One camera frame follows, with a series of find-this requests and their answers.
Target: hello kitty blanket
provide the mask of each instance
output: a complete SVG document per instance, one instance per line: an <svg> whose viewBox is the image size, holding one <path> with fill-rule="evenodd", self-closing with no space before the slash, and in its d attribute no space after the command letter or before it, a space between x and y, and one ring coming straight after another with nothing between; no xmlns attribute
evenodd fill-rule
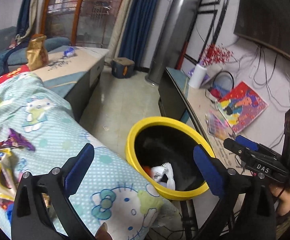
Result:
<svg viewBox="0 0 290 240"><path fill-rule="evenodd" d="M22 134L35 151L12 149L15 183L22 174L46 174L76 156L86 143L95 158L77 193L70 197L76 212L95 234L106 221L113 240L143 239L152 225L164 225L178 210L125 160L106 148L72 116L69 103L44 88L32 72L12 76L0 84L0 142L9 128ZM66 234L57 218L57 231ZM10 222L0 207L0 228L11 238Z"/></svg>

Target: television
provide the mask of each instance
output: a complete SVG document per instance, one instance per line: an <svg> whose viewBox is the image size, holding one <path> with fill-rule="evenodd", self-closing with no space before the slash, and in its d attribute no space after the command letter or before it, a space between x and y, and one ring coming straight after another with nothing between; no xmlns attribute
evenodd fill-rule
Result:
<svg viewBox="0 0 290 240"><path fill-rule="evenodd" d="M290 0L240 0L234 34L290 60Z"/></svg>

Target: yellow trash can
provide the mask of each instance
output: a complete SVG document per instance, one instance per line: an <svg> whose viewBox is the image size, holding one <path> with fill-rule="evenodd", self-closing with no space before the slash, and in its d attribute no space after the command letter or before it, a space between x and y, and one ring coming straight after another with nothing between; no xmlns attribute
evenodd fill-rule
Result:
<svg viewBox="0 0 290 240"><path fill-rule="evenodd" d="M198 144L215 157L210 145L194 129L178 120L155 116L140 120L131 128L125 153L127 162L149 180L161 196L187 200L208 190L193 159L193 149ZM172 165L176 190L158 184L142 168L165 162Z"/></svg>

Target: gold foil bag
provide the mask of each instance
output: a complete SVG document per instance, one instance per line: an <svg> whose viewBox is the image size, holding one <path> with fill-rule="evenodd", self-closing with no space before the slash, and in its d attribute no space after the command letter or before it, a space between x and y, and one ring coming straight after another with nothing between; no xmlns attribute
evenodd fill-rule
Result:
<svg viewBox="0 0 290 240"><path fill-rule="evenodd" d="M29 41L26 56L28 59L27 66L31 71L48 63L48 53L44 46L45 40L45 35L35 34Z"/></svg>

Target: screw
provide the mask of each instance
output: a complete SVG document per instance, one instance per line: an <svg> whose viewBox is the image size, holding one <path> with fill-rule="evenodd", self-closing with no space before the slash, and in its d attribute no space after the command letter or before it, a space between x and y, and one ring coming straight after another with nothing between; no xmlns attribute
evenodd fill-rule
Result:
<svg viewBox="0 0 290 240"><path fill-rule="evenodd" d="M264 173L262 173L262 172L258 173L257 176L258 176L260 179L264 179L264 178L265 178L265 175L264 175Z"/></svg>
<svg viewBox="0 0 290 240"><path fill-rule="evenodd" d="M51 171L52 174L56 175L60 172L60 168L53 168L53 170Z"/></svg>
<svg viewBox="0 0 290 240"><path fill-rule="evenodd" d="M24 179L27 179L29 177L30 173L28 171L26 171L24 174L23 174L23 178Z"/></svg>
<svg viewBox="0 0 290 240"><path fill-rule="evenodd" d="M228 172L229 175L235 175L235 174L236 174L236 171L235 171L235 169L233 169L233 168L229 168L229 169L227 170L227 172Z"/></svg>

